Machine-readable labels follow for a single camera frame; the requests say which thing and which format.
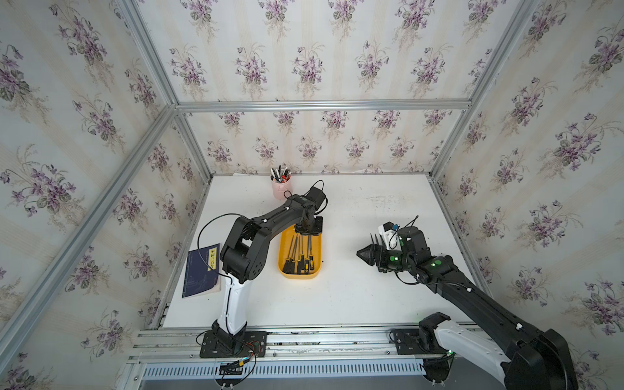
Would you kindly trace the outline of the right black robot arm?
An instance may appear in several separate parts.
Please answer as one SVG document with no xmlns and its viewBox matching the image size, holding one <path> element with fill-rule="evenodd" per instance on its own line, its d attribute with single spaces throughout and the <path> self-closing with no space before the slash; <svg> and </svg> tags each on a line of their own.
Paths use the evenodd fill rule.
<svg viewBox="0 0 624 390">
<path fill-rule="evenodd" d="M 447 379 L 456 355 L 469 360 L 507 389 L 577 389 L 579 382 L 566 339 L 520 319 L 472 283 L 449 255 L 432 255 L 416 227 L 382 225 L 382 232 L 357 256 L 382 273 L 407 272 L 414 284 L 438 294 L 467 315 L 484 336 L 463 330 L 449 315 L 436 312 L 415 330 L 394 330 L 398 354 L 430 354 L 426 378 Z"/>
</svg>

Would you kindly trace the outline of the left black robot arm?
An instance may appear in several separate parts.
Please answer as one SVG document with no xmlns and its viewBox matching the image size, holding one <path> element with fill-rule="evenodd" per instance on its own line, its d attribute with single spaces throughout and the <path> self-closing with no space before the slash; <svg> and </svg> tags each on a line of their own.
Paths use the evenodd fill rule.
<svg viewBox="0 0 624 390">
<path fill-rule="evenodd" d="M 272 239 L 288 228 L 303 237 L 323 232 L 320 213 L 328 204 L 321 188 L 312 186 L 303 195 L 292 194 L 284 205 L 252 219 L 243 215 L 234 222 L 220 259 L 226 293 L 222 312 L 216 320 L 219 331 L 241 337 L 247 325 L 246 307 L 251 285 L 266 265 Z"/>
</svg>

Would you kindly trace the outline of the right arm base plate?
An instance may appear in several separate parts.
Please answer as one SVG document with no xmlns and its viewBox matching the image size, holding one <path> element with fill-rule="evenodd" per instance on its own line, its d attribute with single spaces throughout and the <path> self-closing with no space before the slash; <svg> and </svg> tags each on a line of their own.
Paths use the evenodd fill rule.
<svg viewBox="0 0 624 390">
<path fill-rule="evenodd" d="M 388 337 L 398 355 L 442 354 L 433 336 L 419 328 L 393 329 Z"/>
</svg>

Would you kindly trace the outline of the yellow plastic storage tray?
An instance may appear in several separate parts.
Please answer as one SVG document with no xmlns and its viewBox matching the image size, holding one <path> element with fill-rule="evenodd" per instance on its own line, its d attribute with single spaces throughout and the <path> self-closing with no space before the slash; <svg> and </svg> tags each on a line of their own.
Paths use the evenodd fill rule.
<svg viewBox="0 0 624 390">
<path fill-rule="evenodd" d="M 277 266 L 282 276 L 311 280 L 320 273 L 323 260 L 323 235 L 302 235 L 295 226 L 281 233 Z"/>
</svg>

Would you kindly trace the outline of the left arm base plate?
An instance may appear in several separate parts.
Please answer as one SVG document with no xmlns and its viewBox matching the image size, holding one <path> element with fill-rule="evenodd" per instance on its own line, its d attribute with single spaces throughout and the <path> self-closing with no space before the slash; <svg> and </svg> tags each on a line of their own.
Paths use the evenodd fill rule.
<svg viewBox="0 0 624 390">
<path fill-rule="evenodd" d="M 267 350 L 265 331 L 247 331 L 246 326 L 234 336 L 221 329 L 217 323 L 199 336 L 200 358 L 263 358 Z"/>
</svg>

